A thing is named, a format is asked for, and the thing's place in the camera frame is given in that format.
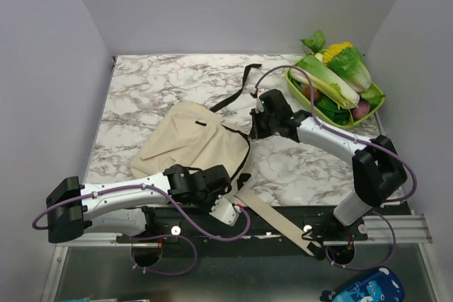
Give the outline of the cream canvas backpack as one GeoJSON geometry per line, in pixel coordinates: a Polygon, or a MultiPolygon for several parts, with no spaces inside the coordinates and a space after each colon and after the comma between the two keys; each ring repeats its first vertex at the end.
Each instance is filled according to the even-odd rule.
{"type": "Polygon", "coordinates": [[[306,254],[323,256],[319,242],[304,236],[301,228],[250,189],[250,132],[218,115],[241,94],[237,90],[211,108],[192,102],[174,104],[132,159],[131,173],[135,178],[144,178],[172,165],[202,170],[223,165],[231,179],[231,191],[226,195],[229,201],[239,198],[306,254]]]}

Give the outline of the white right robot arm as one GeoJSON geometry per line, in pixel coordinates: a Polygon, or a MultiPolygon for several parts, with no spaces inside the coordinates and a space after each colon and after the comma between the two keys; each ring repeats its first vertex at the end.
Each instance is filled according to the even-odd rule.
{"type": "Polygon", "coordinates": [[[282,92],[276,89],[256,99],[251,111],[251,137],[279,135],[297,143],[315,146],[352,167],[354,190],[333,210],[326,221],[327,234],[336,240],[351,232],[352,224],[383,204],[402,184],[407,174],[388,137],[363,140],[330,124],[318,121],[310,112],[293,112],[282,92]]]}

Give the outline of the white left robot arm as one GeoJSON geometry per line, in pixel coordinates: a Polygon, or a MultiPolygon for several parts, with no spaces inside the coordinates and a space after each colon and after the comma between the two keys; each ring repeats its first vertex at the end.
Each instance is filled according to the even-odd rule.
{"type": "Polygon", "coordinates": [[[195,207],[233,226],[240,210],[226,197],[231,179],[223,165],[202,170],[172,165],[145,178],[107,185],[82,184],[76,176],[65,178],[47,196],[47,239],[58,244],[84,233],[119,233],[148,242],[157,225],[145,216],[149,205],[182,204],[195,207]]]}

